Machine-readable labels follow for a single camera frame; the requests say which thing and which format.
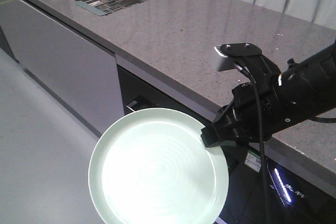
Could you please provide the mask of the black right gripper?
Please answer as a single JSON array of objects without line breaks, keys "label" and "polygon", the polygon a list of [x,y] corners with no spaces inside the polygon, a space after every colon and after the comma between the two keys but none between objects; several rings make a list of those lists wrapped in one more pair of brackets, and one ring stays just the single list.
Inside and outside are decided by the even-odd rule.
[{"label": "black right gripper", "polygon": [[274,87],[255,89],[251,83],[243,83],[233,89],[234,98],[222,107],[213,121],[201,129],[201,139],[206,148],[230,146],[236,142],[258,143],[268,140],[286,126],[285,107]]}]

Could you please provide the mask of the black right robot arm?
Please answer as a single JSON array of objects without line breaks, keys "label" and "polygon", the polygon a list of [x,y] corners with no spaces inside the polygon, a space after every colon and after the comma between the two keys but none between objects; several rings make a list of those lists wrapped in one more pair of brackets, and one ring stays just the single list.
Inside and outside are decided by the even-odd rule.
[{"label": "black right robot arm", "polygon": [[227,141],[258,143],[335,108],[335,45],[279,67],[251,43],[215,47],[217,71],[236,69],[248,81],[233,88],[233,99],[202,129],[206,147]]}]

